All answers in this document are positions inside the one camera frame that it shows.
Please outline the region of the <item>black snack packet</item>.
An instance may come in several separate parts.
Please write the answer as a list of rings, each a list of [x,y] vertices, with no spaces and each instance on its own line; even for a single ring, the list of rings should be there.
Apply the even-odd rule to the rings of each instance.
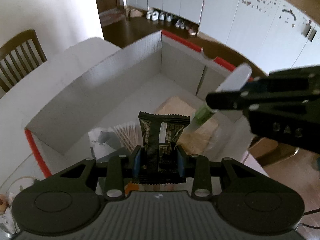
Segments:
[[[135,157],[132,180],[137,184],[185,183],[184,154],[176,149],[190,117],[178,114],[138,115],[143,143]]]

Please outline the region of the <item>red white cardboard box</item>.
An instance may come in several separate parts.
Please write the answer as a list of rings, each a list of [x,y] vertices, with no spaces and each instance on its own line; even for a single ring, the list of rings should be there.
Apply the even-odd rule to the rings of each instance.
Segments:
[[[250,79],[248,64],[231,67],[220,58],[169,31],[152,33],[88,63],[87,70],[49,98],[25,133],[45,177],[83,159],[115,149],[106,136],[116,125],[138,122],[143,111],[178,96],[197,111],[210,92],[239,90]]]

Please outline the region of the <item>brown wooden chair far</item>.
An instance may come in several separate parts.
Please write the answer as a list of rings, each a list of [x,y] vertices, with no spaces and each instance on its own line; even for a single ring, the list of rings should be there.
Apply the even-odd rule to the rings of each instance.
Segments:
[[[1,89],[11,90],[47,61],[35,30],[25,30],[1,47]]]

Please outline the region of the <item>white wall cabinet unit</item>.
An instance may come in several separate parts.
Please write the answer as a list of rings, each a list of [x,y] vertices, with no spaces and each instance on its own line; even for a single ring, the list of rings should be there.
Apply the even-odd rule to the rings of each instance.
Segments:
[[[296,0],[124,0],[127,6],[169,13],[237,51],[262,71],[319,64],[319,22]]]

